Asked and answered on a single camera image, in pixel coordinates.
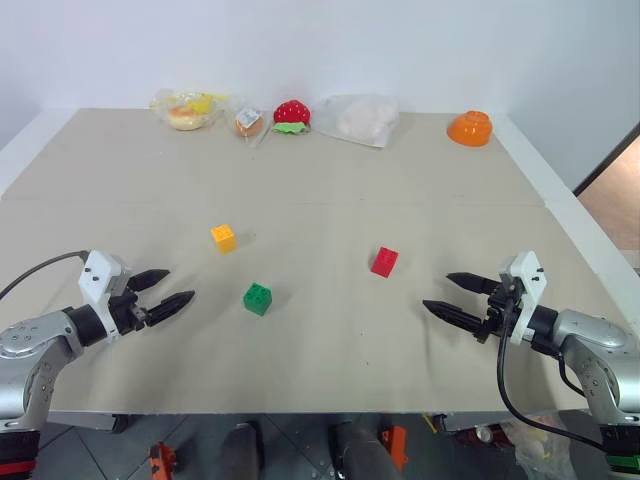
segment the toy block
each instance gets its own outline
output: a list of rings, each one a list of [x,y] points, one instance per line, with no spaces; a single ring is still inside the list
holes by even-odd
[[[271,305],[271,290],[254,283],[244,294],[242,301],[247,310],[262,316]]]
[[[388,278],[389,274],[391,274],[391,270],[393,270],[393,266],[396,264],[397,258],[398,252],[380,247],[378,255],[371,266],[371,271],[383,276],[384,278]]]
[[[220,225],[211,229],[211,236],[220,253],[229,253],[236,249],[236,236],[229,225]]]

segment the white wall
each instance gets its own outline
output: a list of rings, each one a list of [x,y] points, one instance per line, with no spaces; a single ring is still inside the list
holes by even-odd
[[[606,117],[618,121],[608,125],[607,135],[589,136],[584,149],[594,156],[613,146],[614,131],[624,127],[619,136],[626,133],[637,108],[630,106],[633,98],[626,108],[619,98],[633,94],[628,84],[638,75],[638,42],[630,42],[638,35],[637,5],[637,0],[2,2],[0,68],[20,85],[25,110],[30,102],[143,107],[161,87],[243,92],[263,106],[292,96],[312,103],[333,93],[375,91],[397,95],[410,110],[513,110],[570,183],[590,171],[592,158],[559,155],[538,112],[545,102],[564,102],[559,108],[565,111],[595,98]],[[618,17],[622,25],[612,23]],[[621,50],[612,51],[618,46]],[[586,60],[594,51],[593,60]],[[628,63],[621,67],[611,60],[618,55]],[[615,68],[610,76],[597,76],[605,88],[593,81],[562,94],[552,88],[558,76],[575,83],[599,65]],[[6,96],[3,85],[0,77],[0,98]],[[617,94],[614,103],[610,92]],[[562,132],[567,122],[559,120]]]

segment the floor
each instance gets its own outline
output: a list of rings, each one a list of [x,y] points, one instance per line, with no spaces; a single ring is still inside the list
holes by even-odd
[[[578,200],[632,266],[640,268],[640,137]]]
[[[392,422],[407,428],[405,479],[524,480],[513,449],[468,447],[450,435],[434,435],[420,415],[162,415],[135,418],[118,435],[47,424],[33,478],[36,480],[150,480],[147,450],[163,440],[178,448],[181,479],[215,478],[215,455],[239,422],[257,419],[265,444],[262,480],[332,480],[327,426],[353,420],[377,429]]]

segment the red block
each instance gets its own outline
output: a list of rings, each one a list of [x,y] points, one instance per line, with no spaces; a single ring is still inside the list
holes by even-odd
[[[396,264],[397,258],[398,252],[380,247],[378,255],[371,266],[371,271],[378,275],[382,275],[384,278],[388,278],[391,270],[393,270],[393,266]]]

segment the red strawberry toy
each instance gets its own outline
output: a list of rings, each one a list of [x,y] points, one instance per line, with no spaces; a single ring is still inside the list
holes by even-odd
[[[273,121],[275,123],[302,122],[305,125],[309,125],[309,120],[311,120],[311,112],[298,100],[284,102],[273,112]]]

